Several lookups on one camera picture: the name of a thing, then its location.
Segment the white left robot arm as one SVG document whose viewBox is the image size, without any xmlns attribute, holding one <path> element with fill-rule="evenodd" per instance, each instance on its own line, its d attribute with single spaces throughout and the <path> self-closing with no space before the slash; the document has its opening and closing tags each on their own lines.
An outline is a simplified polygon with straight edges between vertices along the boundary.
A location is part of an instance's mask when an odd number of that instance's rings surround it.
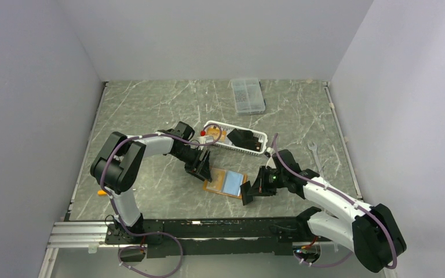
<svg viewBox="0 0 445 278">
<path fill-rule="evenodd" d="M 114 209 L 115 221 L 122 225 L 121 236 L 128 243 L 138 242 L 144 233 L 143 215 L 137 207 L 133 185 L 144 158 L 171 155 L 184 163 L 184 170 L 201 181 L 211 181 L 209 151 L 193 142 L 195 130 L 184 122 L 168 130 L 144 136 L 110 134 L 90 167 Z"/>
</svg>

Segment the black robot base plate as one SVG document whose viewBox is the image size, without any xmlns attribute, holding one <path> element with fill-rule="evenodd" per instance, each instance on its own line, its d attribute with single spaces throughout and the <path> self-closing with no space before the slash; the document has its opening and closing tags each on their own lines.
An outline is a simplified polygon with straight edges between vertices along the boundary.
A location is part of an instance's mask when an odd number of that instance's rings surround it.
<svg viewBox="0 0 445 278">
<path fill-rule="evenodd" d="M 118 224 L 108 224 L 105 244 L 142 244 L 148 258 L 172 255 L 260 254 L 292 255 L 301 246 L 317 248 L 319 238 L 300 227 L 294 217 L 205 218 L 144 220 L 145 236 L 126 233 Z"/>
</svg>

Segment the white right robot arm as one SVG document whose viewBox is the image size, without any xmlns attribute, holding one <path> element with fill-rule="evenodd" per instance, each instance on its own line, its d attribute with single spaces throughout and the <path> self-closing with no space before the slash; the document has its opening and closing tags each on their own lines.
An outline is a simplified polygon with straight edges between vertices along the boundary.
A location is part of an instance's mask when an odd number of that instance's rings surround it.
<svg viewBox="0 0 445 278">
<path fill-rule="evenodd" d="M 374 273 L 396 267 L 407 244 L 387 206 L 357 200 L 319 173 L 301 169 L 287 149 L 272 154 L 271 159 L 274 166 L 260 166 L 256 180 L 240 186 L 243 205 L 255 197 L 274 196 L 281 188 L 314 203 L 291 224 L 271 228 L 273 233 L 289 233 L 302 240 L 324 237 L 347 248 Z"/>
</svg>

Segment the white plastic basket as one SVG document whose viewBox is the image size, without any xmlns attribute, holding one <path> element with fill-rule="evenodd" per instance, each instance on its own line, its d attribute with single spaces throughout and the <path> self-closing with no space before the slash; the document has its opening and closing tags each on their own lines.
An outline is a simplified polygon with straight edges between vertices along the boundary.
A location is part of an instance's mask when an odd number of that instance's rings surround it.
<svg viewBox="0 0 445 278">
<path fill-rule="evenodd" d="M 267 150 L 268 136 L 260 131 L 210 120 L 207 128 L 199 132 L 197 138 L 201 143 L 215 142 L 215 146 L 234 151 L 262 155 Z"/>
</svg>

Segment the orange leather card holder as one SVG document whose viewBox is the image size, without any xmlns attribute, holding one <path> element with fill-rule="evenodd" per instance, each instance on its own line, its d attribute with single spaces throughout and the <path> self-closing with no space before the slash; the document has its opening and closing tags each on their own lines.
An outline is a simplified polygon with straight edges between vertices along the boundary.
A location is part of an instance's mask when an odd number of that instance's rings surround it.
<svg viewBox="0 0 445 278">
<path fill-rule="evenodd" d="M 240 186 L 248 180 L 247 174 L 230 170 L 226 170 L 226 172 L 227 173 L 225 176 L 224 186 L 221 192 L 215 192 L 206 189 L 207 181 L 205 181 L 203 184 L 203 190 L 219 195 L 241 199 Z"/>
</svg>

